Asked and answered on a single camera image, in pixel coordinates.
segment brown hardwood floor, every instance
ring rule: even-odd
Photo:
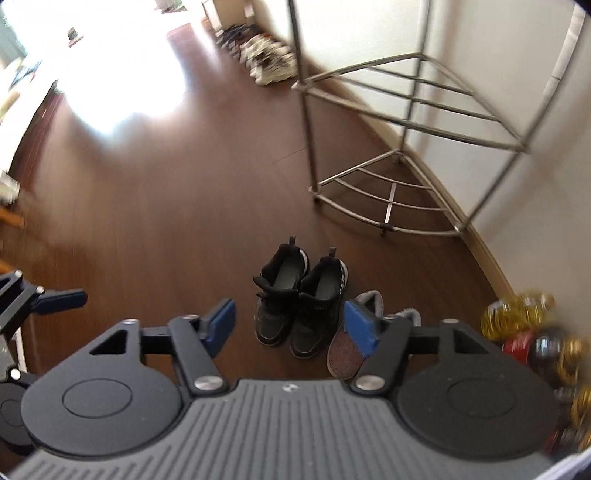
[[[291,82],[255,85],[201,25],[193,28],[168,36],[187,83],[172,114],[134,115],[101,134],[72,111],[66,94],[39,161],[21,174],[25,191],[17,210],[27,227],[1,227],[4,258],[37,284],[83,287],[89,296],[83,309],[26,322],[30,370],[46,372],[121,319],[164,325],[231,297],[236,329],[215,360],[223,375],[328,376],[325,354],[299,360],[286,345],[268,348],[254,335],[251,277],[290,235],[312,261],[337,247],[350,272],[346,298],[377,289],[388,312],[412,306],[425,324],[456,317],[476,325],[495,295],[465,244],[381,237],[315,206]],[[313,113],[322,177],[386,150],[355,114],[318,102]],[[385,168],[414,180],[404,166]],[[389,188],[376,182],[367,188]],[[431,204],[416,192],[399,192],[403,200]],[[346,205],[358,199],[335,194]],[[376,218],[385,212],[371,199],[359,208]],[[444,218],[396,207],[393,217],[407,226],[449,227]],[[167,359],[149,364],[170,372]]]

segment pile of shoes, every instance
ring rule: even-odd
[[[217,40],[250,70],[257,85],[268,85],[297,76],[291,48],[263,33],[256,25],[232,25]]]
[[[296,238],[281,244],[273,258],[254,277],[262,290],[255,311],[255,333],[264,345],[278,346],[291,333],[291,353],[310,358],[330,342],[327,366],[335,378],[353,377],[379,344],[392,322],[421,325],[415,309],[384,315],[384,301],[371,290],[348,301],[340,320],[340,303],[347,286],[349,270],[336,258],[336,248],[321,257],[310,269],[306,252],[296,246]],[[357,314],[353,303],[370,310],[375,322]]]
[[[255,36],[262,33],[256,25],[231,25],[223,31],[217,39],[217,44],[222,49],[227,49],[230,54],[238,59],[240,57],[240,46]]]
[[[240,61],[257,85],[268,85],[297,76],[295,57],[288,45],[261,34],[241,46]]]

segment metal bolt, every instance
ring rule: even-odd
[[[365,391],[379,390],[385,384],[386,381],[377,375],[363,375],[355,381],[357,388]]]
[[[204,375],[195,380],[195,388],[205,392],[213,392],[223,386],[223,379],[217,375]]]

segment furniture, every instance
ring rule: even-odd
[[[246,23],[244,0],[202,0],[201,3],[215,31]]]
[[[34,75],[26,77],[14,87],[19,97],[0,123],[0,171],[10,170],[14,155],[35,112],[56,80],[55,71],[42,63]]]
[[[482,210],[484,205],[490,200],[493,194],[496,192],[498,187],[501,183],[505,180],[508,173],[511,169],[515,166],[519,158],[522,156],[523,153],[528,151],[528,147],[532,137],[534,136],[535,132],[537,131],[540,123],[544,119],[544,116],[548,112],[551,104],[556,98],[556,94],[560,88],[561,81],[571,64],[571,60],[574,56],[577,41],[579,39],[580,32],[583,27],[584,19],[586,16],[585,11],[578,5],[575,5],[573,15],[570,21],[569,30],[567,35],[564,39],[564,43],[561,49],[560,54],[558,55],[558,60],[556,65],[554,66],[554,70],[552,72],[551,77],[549,78],[546,87],[544,89],[543,98],[541,100],[541,105],[538,109],[537,114],[535,115],[534,119],[531,121],[529,127],[527,128],[526,132],[523,135],[520,135],[517,130],[511,126],[511,124],[496,111],[496,109],[484,98],[478,94],[472,87],[468,85],[467,82],[462,80],[457,74],[453,73],[450,69],[448,69],[445,65],[441,64],[435,58],[430,57],[425,53],[425,44],[427,39],[427,34],[429,31],[430,26],[430,13],[431,13],[431,1],[430,0],[423,0],[422,5],[422,29],[420,29],[420,39],[418,42],[418,49],[416,52],[396,55],[392,57],[386,57],[383,59],[376,59],[365,61],[363,63],[358,63],[355,65],[350,65],[346,67],[342,67],[336,70],[332,70],[331,72],[324,72],[314,76],[309,76],[308,68],[306,65],[306,60],[302,54],[301,48],[301,39],[300,39],[300,29],[298,24],[298,15],[296,11],[296,3],[295,0],[288,0],[289,10],[290,10],[290,17],[291,17],[291,26],[293,30],[293,39],[295,44],[295,54],[298,62],[298,82],[295,84],[295,88],[300,92],[300,100],[301,100],[301,109],[303,114],[303,121],[304,121],[304,133],[306,138],[306,147],[307,147],[307,155],[309,161],[309,168],[310,168],[310,178],[311,178],[311,187],[310,193],[314,196],[314,200],[317,202],[323,202],[331,207],[339,210],[340,212],[349,215],[361,222],[368,223],[370,225],[374,225],[380,229],[382,232],[385,233],[387,231],[394,231],[394,232],[402,232],[402,233],[414,233],[417,235],[438,235],[438,236],[457,236],[460,235],[474,220],[474,218],[479,214]],[[393,70],[387,70],[383,68],[383,66],[393,64],[398,61],[402,60],[413,60],[414,61],[414,73],[412,75],[398,73]],[[424,64],[430,64],[433,66],[440,74],[446,79],[447,83],[440,83],[433,81],[431,79],[427,79],[421,76],[423,71]],[[351,72],[357,72],[359,70],[370,70],[373,72],[378,72],[384,75],[392,75],[398,78],[406,79],[411,82],[411,94],[407,95],[405,93],[397,92],[394,90],[384,89],[377,85],[372,85],[370,83],[361,82],[346,76],[346,74]],[[317,82],[322,80],[332,79],[337,80],[339,82],[348,83],[351,85],[359,86],[362,88],[366,88],[369,90],[373,90],[376,92],[381,92],[387,95],[396,96],[398,98],[402,98],[407,101],[407,107],[405,116],[403,118],[399,118],[387,113],[377,112],[374,110],[369,109],[367,106],[362,105],[360,103],[356,103],[350,100],[346,100],[340,98],[332,93],[326,92],[321,90],[316,86]],[[419,95],[419,87],[421,85],[429,85],[439,89],[448,90],[451,92],[455,92],[458,95],[465,95],[472,97],[481,107],[484,108],[486,113],[479,113],[473,112],[465,109],[455,108],[450,105],[444,105],[442,103],[438,103],[435,101],[430,101],[428,99],[422,98]],[[390,150],[386,153],[378,155],[377,157],[371,158],[366,160],[354,167],[348,168],[336,175],[332,175],[329,178],[324,180],[319,180],[317,175],[317,156],[316,156],[316,148],[314,145],[314,132],[312,121],[310,117],[310,110],[309,110],[309,97],[320,99],[324,102],[332,103],[334,105],[341,106],[348,110],[357,112],[361,115],[366,115],[371,118],[375,118],[378,120],[383,120],[389,122],[394,125],[399,125],[402,127],[402,134],[401,134],[401,141],[400,146],[395,150]],[[496,122],[500,124],[504,130],[509,134],[512,138],[512,141],[508,142],[499,142],[499,141],[491,141],[484,138],[476,138],[469,135],[458,134],[452,131],[446,131],[440,128],[433,128],[428,125],[422,124],[418,121],[413,119],[413,110],[416,104],[427,105],[432,108],[445,110],[448,112],[453,112],[458,115],[464,115],[468,118],[479,118],[490,122]],[[488,186],[488,188],[483,192],[480,200],[476,203],[475,207],[472,209],[471,212],[457,212],[455,211],[450,203],[446,200],[445,195],[443,194],[440,189],[430,179],[421,171],[415,160],[413,159],[412,152],[407,143],[407,134],[410,130],[415,130],[418,132],[422,132],[428,135],[434,135],[436,137],[447,138],[453,141],[464,142],[467,144],[478,145],[481,147],[489,147],[489,148],[497,148],[501,150],[507,150],[513,152],[510,156],[509,160],[506,162],[502,170],[498,173],[497,177],[493,180],[493,182]],[[378,162],[384,161],[386,159],[394,159],[397,161],[405,162],[418,176],[421,180],[422,184],[409,184],[407,182],[399,181],[397,179],[392,179],[373,171],[368,170],[370,165],[376,164]],[[350,183],[348,183],[344,178],[354,172],[361,172],[364,175],[371,176],[382,181],[390,182],[391,188],[388,198],[383,198],[372,194],[370,192],[366,192],[361,188],[358,188]],[[340,205],[337,201],[331,199],[329,196],[325,195],[322,192],[322,187],[330,184],[330,183],[337,183],[341,186],[353,190],[354,192],[359,193],[365,197],[369,197],[371,199],[380,201],[384,203],[386,207],[386,212],[383,221],[379,221],[376,219],[368,218],[364,215],[361,215],[355,212],[352,209],[346,208]],[[433,196],[438,203],[439,207],[421,207],[417,205],[408,205],[405,203],[398,202],[396,200],[395,194],[397,187],[402,188],[414,188],[414,189],[424,189],[427,190],[431,196]],[[422,231],[416,229],[408,229],[403,228],[401,226],[396,226],[393,224],[395,219],[392,217],[392,207],[403,207],[407,209],[414,209],[414,210],[430,210],[433,211],[434,215],[446,215],[453,224],[453,228],[446,230],[446,231]]]

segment stainless steel rack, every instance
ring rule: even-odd
[[[383,59],[365,61],[363,63],[358,63],[355,65],[350,65],[336,70],[332,70],[331,72],[324,72],[314,76],[309,76],[306,59],[304,58],[302,52],[300,29],[298,24],[298,15],[295,3],[296,0],[288,0],[291,26],[293,31],[293,40],[295,46],[295,55],[298,63],[298,81],[294,85],[294,88],[296,88],[300,92],[301,108],[304,123],[304,136],[306,139],[307,155],[311,178],[310,193],[314,196],[314,199],[316,201],[324,202],[330,205],[331,207],[334,207],[342,213],[349,215],[357,220],[368,223],[370,225],[377,226],[378,228],[382,229],[384,233],[386,231],[395,231],[402,233],[413,233],[416,235],[457,236],[460,235],[472,223],[474,218],[481,212],[484,205],[486,205],[486,203],[490,200],[490,198],[499,188],[501,183],[505,180],[505,178],[507,177],[511,169],[515,166],[519,158],[523,155],[523,153],[528,152],[530,141],[532,140],[536,130],[542,123],[542,120],[544,119],[551,104],[556,98],[556,94],[562,84],[564,75],[568,70],[569,66],[571,65],[571,61],[576,52],[577,42],[579,40],[580,33],[583,28],[584,20],[586,18],[586,13],[581,7],[578,6],[578,4],[575,5],[568,32],[564,39],[564,43],[560,51],[560,54],[558,55],[556,65],[554,66],[552,74],[548,79],[548,82],[544,89],[541,104],[526,132],[520,134],[514,127],[511,126],[511,124],[506,119],[502,117],[501,114],[499,114],[498,111],[496,111],[496,109],[488,101],[481,97],[481,95],[478,94],[478,92],[476,92],[474,88],[470,87],[467,82],[462,80],[457,74],[453,73],[450,69],[448,69],[445,65],[441,64],[438,60],[430,57],[425,53],[427,34],[430,28],[431,0],[421,1],[423,3],[421,6],[422,27],[420,28],[420,38],[418,41],[418,50],[416,52],[386,57]],[[414,61],[413,74],[405,74],[383,68],[383,66],[390,65],[403,60]],[[421,75],[423,72],[424,64],[429,64],[433,68],[435,68],[437,72],[440,74],[440,76],[445,78],[447,83],[441,83],[428,78],[424,78],[424,76]],[[391,89],[386,89],[378,85],[372,85],[370,83],[366,83],[345,76],[348,73],[358,72],[361,70],[369,70],[375,73],[395,76],[401,79],[408,80],[411,82],[411,93],[406,94],[397,92]],[[357,87],[362,87],[365,89],[383,93],[385,95],[395,96],[403,100],[406,100],[407,105],[405,115],[403,118],[399,118],[387,113],[377,112],[375,110],[369,109],[366,105],[341,98],[316,86],[318,82],[329,79],[336,80],[338,82],[348,83],[350,85],[355,85]],[[471,111],[463,108],[457,108],[451,105],[445,105],[443,103],[438,103],[426,98],[422,98],[421,96],[419,96],[420,85],[429,85],[431,87],[435,87],[438,89],[454,92],[458,95],[471,97],[473,100],[475,100],[477,104],[480,104],[480,106],[486,113]],[[366,115],[371,118],[383,120],[391,124],[401,126],[402,134],[400,146],[394,150],[389,150],[381,155],[378,155],[377,157],[366,160],[354,167],[348,168],[347,170],[337,173],[336,175],[332,175],[331,177],[328,177],[324,180],[318,180],[316,168],[317,156],[316,149],[314,146],[314,132],[308,105],[310,97],[317,98],[322,101],[332,103],[334,105],[339,105],[348,110],[357,112],[360,115]],[[426,124],[413,120],[413,111],[415,105],[417,104],[452,112],[458,115],[464,115],[469,118],[477,118],[484,121],[496,122],[504,129],[505,132],[509,134],[509,136],[512,138],[512,141],[492,141],[484,138],[463,135],[460,133],[428,126]],[[423,173],[423,171],[413,160],[411,150],[407,144],[407,134],[410,130],[415,130],[428,135],[434,135],[436,137],[446,138],[452,141],[478,145],[480,147],[506,150],[512,152],[512,154],[507,159],[505,165],[498,173],[496,178],[493,180],[493,182],[483,192],[482,196],[475,204],[473,209],[468,213],[458,212],[455,211],[455,209],[449,205],[449,202],[446,200],[445,195],[443,195],[442,192],[438,190],[438,188],[429,180],[429,178]],[[418,177],[421,183],[413,184],[404,181],[399,181],[367,169],[367,167],[369,167],[370,165],[384,161],[387,158],[393,158],[394,160],[404,161],[412,169],[412,171],[415,173],[415,175]],[[391,187],[388,198],[383,198],[374,195],[370,192],[366,192],[365,190],[358,188],[352,185],[351,183],[347,182],[344,178],[353,172],[361,172],[373,178],[385,182],[390,182]],[[322,187],[330,183],[340,184],[341,186],[349,190],[352,190],[356,193],[359,193],[360,195],[370,197],[371,199],[386,204],[387,207],[384,221],[380,222],[375,219],[368,218],[364,215],[360,215],[359,213],[356,213],[353,210],[350,210],[349,208],[346,208],[338,204],[336,201],[324,195],[322,193]],[[398,202],[395,200],[395,194],[397,187],[399,186],[405,188],[425,190],[429,192],[437,200],[439,206],[422,207]],[[393,206],[414,210],[427,210],[430,212],[434,212],[434,214],[436,215],[447,215],[447,217],[452,221],[453,228],[446,231],[425,231],[395,226],[391,223],[391,220],[393,220]]]

